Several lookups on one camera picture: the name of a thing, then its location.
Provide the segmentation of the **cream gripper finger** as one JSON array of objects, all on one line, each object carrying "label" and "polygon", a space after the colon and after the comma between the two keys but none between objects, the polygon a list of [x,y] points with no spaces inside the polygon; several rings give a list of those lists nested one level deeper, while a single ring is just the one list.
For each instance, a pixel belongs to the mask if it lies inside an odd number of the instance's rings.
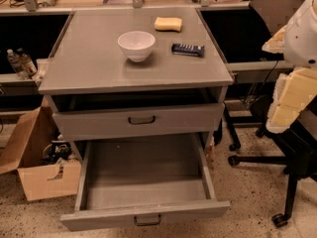
[{"label": "cream gripper finger", "polygon": [[271,133],[283,133],[316,95],[316,69],[297,67],[290,74],[282,73],[274,87],[266,128]]},{"label": "cream gripper finger", "polygon": [[284,50],[284,34],[286,27],[280,28],[268,41],[266,41],[262,50],[271,54],[282,54]]}]

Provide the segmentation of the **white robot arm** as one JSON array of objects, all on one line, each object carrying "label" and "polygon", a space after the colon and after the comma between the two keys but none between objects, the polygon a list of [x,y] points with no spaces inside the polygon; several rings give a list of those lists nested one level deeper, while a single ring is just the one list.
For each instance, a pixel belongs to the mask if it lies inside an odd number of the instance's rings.
[{"label": "white robot arm", "polygon": [[293,72],[278,77],[267,113],[266,128],[279,134],[317,95],[317,0],[305,0],[262,50],[283,54],[294,65]]}]

